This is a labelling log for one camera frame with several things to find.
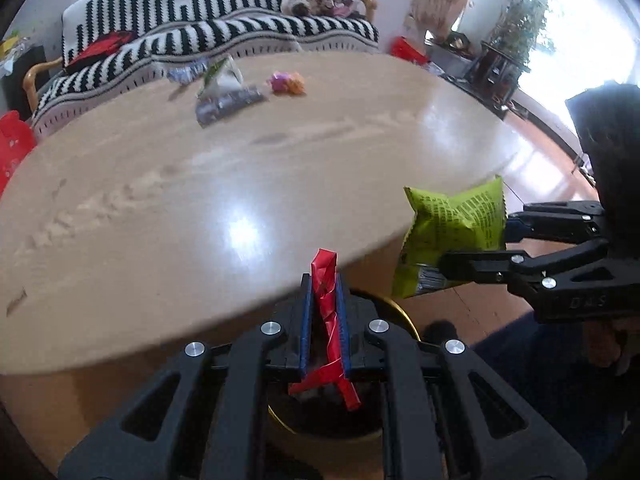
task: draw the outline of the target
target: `red wrapper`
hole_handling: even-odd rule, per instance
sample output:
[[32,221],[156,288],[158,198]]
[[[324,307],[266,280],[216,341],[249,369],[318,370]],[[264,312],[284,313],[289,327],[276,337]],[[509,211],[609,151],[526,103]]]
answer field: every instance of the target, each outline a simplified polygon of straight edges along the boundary
[[297,394],[324,384],[335,383],[348,410],[357,410],[360,399],[355,387],[344,378],[340,357],[340,333],[335,312],[335,265],[337,254],[320,249],[311,262],[311,283],[316,304],[329,336],[326,346],[328,364],[310,372],[301,383],[290,384],[289,394]]

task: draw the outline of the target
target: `dark blue pants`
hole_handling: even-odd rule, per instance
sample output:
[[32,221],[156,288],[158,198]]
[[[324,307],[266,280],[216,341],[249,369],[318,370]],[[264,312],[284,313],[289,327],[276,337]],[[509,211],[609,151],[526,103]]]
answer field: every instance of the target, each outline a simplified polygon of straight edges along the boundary
[[540,413],[593,470],[620,438],[625,408],[612,370],[590,365],[580,324],[539,324],[527,314],[475,352]]

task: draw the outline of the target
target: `green snack bag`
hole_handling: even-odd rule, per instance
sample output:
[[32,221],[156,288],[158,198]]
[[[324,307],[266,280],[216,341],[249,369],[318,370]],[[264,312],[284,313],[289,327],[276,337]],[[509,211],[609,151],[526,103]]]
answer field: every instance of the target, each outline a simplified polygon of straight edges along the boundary
[[412,187],[404,192],[415,215],[396,267],[394,296],[409,298],[459,285],[449,282],[437,267],[447,251],[504,248],[506,210],[500,176],[456,196]]

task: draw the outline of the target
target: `sofa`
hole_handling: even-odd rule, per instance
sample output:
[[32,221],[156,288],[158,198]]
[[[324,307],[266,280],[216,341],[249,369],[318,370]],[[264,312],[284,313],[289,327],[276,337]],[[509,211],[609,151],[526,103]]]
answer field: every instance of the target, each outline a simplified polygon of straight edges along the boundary
[[[165,76],[197,59],[256,56],[300,50],[376,52],[376,3],[364,16],[284,16],[283,0],[79,0],[63,15],[62,56],[32,67],[24,78],[38,141],[74,117],[118,94]],[[134,38],[81,70],[71,67],[98,38]],[[40,92],[39,72],[62,67]]]

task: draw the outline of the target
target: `black shoe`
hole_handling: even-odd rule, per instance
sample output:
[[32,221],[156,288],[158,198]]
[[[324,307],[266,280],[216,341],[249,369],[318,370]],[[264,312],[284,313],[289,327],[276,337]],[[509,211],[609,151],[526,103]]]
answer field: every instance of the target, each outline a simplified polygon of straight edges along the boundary
[[422,331],[421,339],[425,343],[441,345],[449,339],[458,339],[458,332],[452,322],[441,319],[428,324]]

